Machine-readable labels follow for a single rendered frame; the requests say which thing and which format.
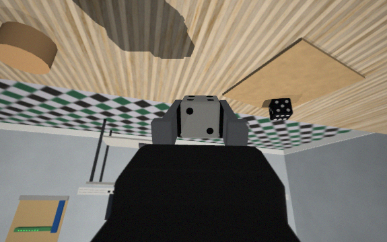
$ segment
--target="black die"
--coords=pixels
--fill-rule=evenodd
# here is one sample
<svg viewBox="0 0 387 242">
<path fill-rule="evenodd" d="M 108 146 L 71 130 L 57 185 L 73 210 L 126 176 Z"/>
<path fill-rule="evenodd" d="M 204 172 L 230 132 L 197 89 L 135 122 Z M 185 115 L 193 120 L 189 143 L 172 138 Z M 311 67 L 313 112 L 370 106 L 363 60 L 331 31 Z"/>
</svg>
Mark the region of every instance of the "black die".
<svg viewBox="0 0 387 242">
<path fill-rule="evenodd" d="M 293 114 L 290 98 L 272 99 L 269 104 L 269 118 L 271 120 L 288 120 Z"/>
</svg>

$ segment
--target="black pole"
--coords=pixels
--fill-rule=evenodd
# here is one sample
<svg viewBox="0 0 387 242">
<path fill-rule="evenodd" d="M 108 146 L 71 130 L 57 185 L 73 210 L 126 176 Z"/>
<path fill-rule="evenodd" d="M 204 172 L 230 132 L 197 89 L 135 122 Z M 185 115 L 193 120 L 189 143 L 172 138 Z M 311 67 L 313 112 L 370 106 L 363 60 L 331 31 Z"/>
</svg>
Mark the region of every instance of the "black pole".
<svg viewBox="0 0 387 242">
<path fill-rule="evenodd" d="M 104 124 L 102 125 L 102 130 L 100 131 L 98 149 L 96 150 L 96 156 L 94 157 L 94 163 L 92 168 L 92 174 L 90 175 L 90 181 L 93 181 L 94 171 L 96 170 L 96 164 L 98 163 L 100 144 L 102 144 L 102 139 L 104 138 L 106 119 L 104 119 Z"/>
<path fill-rule="evenodd" d="M 106 152 L 105 152 L 105 158 L 104 158 L 104 164 L 102 165 L 102 170 L 100 171 L 100 179 L 99 182 L 102 182 L 102 178 L 104 177 L 104 170 L 105 170 L 105 164 L 106 164 L 106 158 L 108 157 L 108 150 L 110 149 L 110 146 L 106 146 Z"/>
</svg>

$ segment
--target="tan board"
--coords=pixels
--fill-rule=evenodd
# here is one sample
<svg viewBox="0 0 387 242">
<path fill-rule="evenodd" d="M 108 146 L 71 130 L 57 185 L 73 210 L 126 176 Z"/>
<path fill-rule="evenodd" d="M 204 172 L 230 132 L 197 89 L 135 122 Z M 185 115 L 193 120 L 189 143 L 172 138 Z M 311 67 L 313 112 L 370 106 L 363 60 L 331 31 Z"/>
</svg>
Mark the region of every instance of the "tan board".
<svg viewBox="0 0 387 242">
<path fill-rule="evenodd" d="M 54 217 L 59 205 L 58 200 L 20 200 L 17 212 L 12 220 L 11 227 L 7 234 L 6 242 L 24 242 L 24 241 L 46 241 L 57 242 L 67 207 L 63 207 L 59 229 L 57 233 L 50 231 L 39 232 L 14 232 L 16 227 L 51 227 L 54 223 Z"/>
<path fill-rule="evenodd" d="M 223 95 L 258 108 L 267 108 L 270 99 L 288 97 L 295 107 L 362 80 L 359 73 L 299 39 Z"/>
</svg>

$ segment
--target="green ruler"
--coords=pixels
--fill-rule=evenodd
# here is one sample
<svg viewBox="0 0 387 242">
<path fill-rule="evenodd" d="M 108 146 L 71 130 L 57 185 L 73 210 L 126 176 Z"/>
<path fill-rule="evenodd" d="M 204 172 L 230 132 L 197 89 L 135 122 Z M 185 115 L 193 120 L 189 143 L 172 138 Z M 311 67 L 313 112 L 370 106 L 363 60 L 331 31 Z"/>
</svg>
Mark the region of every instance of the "green ruler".
<svg viewBox="0 0 387 242">
<path fill-rule="evenodd" d="M 16 227 L 14 232 L 40 232 L 40 231 L 51 231 L 51 226 L 49 227 Z"/>
</svg>

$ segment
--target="wooden panel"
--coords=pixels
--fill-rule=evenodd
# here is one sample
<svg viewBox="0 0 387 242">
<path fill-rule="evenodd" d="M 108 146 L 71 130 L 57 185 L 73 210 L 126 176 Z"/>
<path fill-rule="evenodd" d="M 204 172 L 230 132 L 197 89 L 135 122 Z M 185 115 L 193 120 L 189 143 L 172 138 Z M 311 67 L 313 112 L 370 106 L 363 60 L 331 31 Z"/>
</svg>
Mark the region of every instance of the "wooden panel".
<svg viewBox="0 0 387 242">
<path fill-rule="evenodd" d="M 300 39 L 223 94 L 258 108 L 267 108 L 267 100 L 288 97 L 296 107 L 363 79 Z"/>
<path fill-rule="evenodd" d="M 12 220 L 11 227 L 7 234 L 7 242 L 24 242 L 24 241 L 48 241 L 57 242 L 60 230 L 65 216 L 67 201 L 63 208 L 59 229 L 57 233 L 50 231 L 39 232 L 14 232 L 16 227 L 51 227 L 59 205 L 58 200 L 20 200 L 17 212 Z"/>
<path fill-rule="evenodd" d="M 81 7 L 72 0 L 0 1 L 0 26 L 28 24 L 59 50 L 48 74 L 29 74 L 0 62 L 0 78 L 159 102 L 217 95 L 234 112 L 266 117 L 267 109 L 222 93 L 304 38 L 365 80 L 295 107 L 291 120 L 387 134 L 387 0 L 158 0 L 157 7 L 145 0 L 77 2 Z M 145 13 L 131 14 L 138 11 Z M 177 12 L 184 23 L 176 21 Z M 129 28 L 118 28 L 125 19 L 144 26 L 143 34 L 137 29 L 129 37 Z M 110 31 L 102 23 L 109 23 Z M 144 38 L 140 43 L 145 46 L 171 50 L 166 40 L 182 39 L 177 34 L 183 26 L 185 40 L 195 46 L 183 59 L 123 50 L 120 41 L 108 37 L 110 32 L 115 39 Z M 156 32 L 164 38 L 151 39 Z M 182 51 L 189 48 L 186 41 Z"/>
</svg>

